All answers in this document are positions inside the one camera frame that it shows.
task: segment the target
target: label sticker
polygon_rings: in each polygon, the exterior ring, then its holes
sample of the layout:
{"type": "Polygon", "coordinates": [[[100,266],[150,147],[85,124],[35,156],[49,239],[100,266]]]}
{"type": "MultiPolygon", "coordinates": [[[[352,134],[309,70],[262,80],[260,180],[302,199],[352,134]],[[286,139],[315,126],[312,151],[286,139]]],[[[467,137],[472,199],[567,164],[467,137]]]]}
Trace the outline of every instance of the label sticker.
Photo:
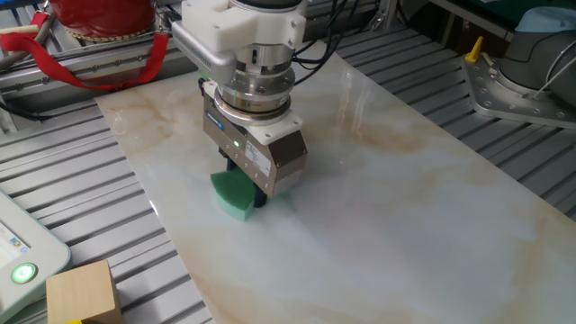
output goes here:
{"type": "Polygon", "coordinates": [[[246,142],[246,156],[260,168],[260,171],[266,176],[270,176],[272,163],[258,148],[252,145],[250,141],[246,142]]]}

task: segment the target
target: green sponge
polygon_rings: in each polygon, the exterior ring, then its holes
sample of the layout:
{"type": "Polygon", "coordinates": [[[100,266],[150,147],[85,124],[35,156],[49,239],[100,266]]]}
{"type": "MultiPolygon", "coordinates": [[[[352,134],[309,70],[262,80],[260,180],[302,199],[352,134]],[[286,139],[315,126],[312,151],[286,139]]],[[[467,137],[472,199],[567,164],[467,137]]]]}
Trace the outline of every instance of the green sponge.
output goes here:
{"type": "Polygon", "coordinates": [[[234,219],[245,221],[254,211],[256,188],[252,180],[240,168],[220,172],[210,178],[218,205],[234,219]]]}

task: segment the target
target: yellow clamp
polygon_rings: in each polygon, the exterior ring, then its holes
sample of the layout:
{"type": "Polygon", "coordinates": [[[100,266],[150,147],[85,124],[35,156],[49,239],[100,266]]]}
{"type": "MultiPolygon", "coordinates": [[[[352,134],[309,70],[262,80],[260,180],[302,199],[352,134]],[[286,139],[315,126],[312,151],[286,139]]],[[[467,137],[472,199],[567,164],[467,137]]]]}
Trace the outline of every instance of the yellow clamp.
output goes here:
{"type": "Polygon", "coordinates": [[[476,44],[474,45],[474,48],[472,49],[472,51],[470,53],[466,54],[465,59],[467,62],[476,63],[476,61],[478,60],[478,57],[480,56],[480,50],[482,49],[482,41],[484,41],[484,38],[481,36],[476,41],[476,44]]]}

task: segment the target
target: wooden block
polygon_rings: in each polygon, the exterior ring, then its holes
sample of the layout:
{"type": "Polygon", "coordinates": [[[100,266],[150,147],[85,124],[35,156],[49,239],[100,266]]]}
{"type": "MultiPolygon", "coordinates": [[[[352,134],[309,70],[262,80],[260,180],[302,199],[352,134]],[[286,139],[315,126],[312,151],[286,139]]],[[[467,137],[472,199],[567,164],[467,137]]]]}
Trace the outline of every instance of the wooden block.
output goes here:
{"type": "Polygon", "coordinates": [[[108,261],[85,265],[46,280],[48,323],[122,324],[116,285],[108,261]]]}

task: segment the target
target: white device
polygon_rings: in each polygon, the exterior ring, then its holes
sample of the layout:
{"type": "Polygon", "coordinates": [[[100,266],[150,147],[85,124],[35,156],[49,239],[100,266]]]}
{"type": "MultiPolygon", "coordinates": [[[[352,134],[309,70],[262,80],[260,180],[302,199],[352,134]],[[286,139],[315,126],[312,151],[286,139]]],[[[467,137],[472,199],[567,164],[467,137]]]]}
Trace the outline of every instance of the white device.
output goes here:
{"type": "Polygon", "coordinates": [[[71,261],[66,244],[0,192],[0,323],[42,298],[71,261]]]}

